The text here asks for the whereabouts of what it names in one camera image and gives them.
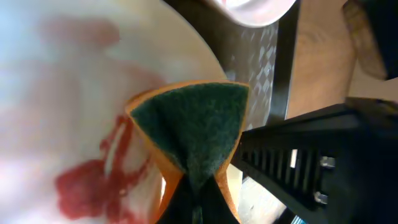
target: sponge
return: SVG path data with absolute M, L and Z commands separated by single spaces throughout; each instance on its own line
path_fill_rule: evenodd
M 217 175 L 220 170 L 224 175 L 236 149 L 248 93 L 249 87 L 241 83 L 192 81 L 143 93 L 126 107 L 139 133 L 158 155 L 155 161 L 161 173 L 168 175 L 167 185 L 170 180 L 175 182 L 159 223 L 171 210 L 187 217 L 189 223 L 211 220 L 209 212 L 203 212 L 209 211 L 215 198 L 226 210 L 231 207 L 216 184 L 222 179 Z

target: red sauce stain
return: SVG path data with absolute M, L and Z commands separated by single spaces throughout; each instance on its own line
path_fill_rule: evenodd
M 124 130 L 116 148 L 112 170 L 105 176 L 105 161 L 116 134 L 123 125 Z M 99 146 L 104 151 L 104 158 L 84 162 L 56 178 L 55 186 L 60 196 L 59 209 L 67 218 L 76 220 L 105 214 L 109 224 L 144 223 L 143 219 L 129 211 L 121 201 L 129 190 L 146 177 L 150 162 L 147 158 L 138 170 L 128 174 L 122 170 L 132 131 L 132 121 L 125 116 L 118 116 L 115 127 Z

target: green scrubbing pad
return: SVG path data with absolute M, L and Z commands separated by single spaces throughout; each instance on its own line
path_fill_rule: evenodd
M 233 150 L 248 91 L 234 83 L 189 85 L 146 100 L 131 116 L 196 193 Z

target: wooden countertop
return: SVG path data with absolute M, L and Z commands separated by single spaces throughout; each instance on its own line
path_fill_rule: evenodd
M 341 7 L 346 0 L 302 0 L 287 118 L 342 103 L 355 53 Z

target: white bowl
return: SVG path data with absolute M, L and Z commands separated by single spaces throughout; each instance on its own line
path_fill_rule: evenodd
M 232 21 L 262 27 L 280 19 L 295 0 L 206 0 Z

